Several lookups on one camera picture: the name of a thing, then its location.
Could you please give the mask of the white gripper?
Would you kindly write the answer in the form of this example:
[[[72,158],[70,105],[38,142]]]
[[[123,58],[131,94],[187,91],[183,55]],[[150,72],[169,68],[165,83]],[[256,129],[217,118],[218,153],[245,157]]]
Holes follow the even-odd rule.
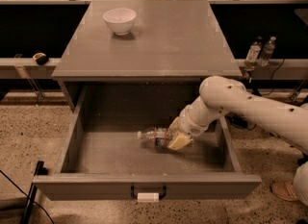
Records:
[[[171,134],[176,132],[168,143],[171,150],[179,150],[191,142],[191,137],[199,137],[208,127],[197,124],[190,115],[191,105],[186,106],[168,127]]]

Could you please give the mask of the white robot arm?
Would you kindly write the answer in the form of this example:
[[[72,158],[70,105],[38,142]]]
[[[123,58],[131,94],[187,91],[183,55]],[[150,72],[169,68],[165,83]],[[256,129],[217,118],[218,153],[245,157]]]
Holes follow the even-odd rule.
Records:
[[[206,78],[199,96],[169,126],[174,133],[168,148],[179,150],[229,112],[280,137],[308,154],[308,109],[248,93],[242,83],[220,76]]]

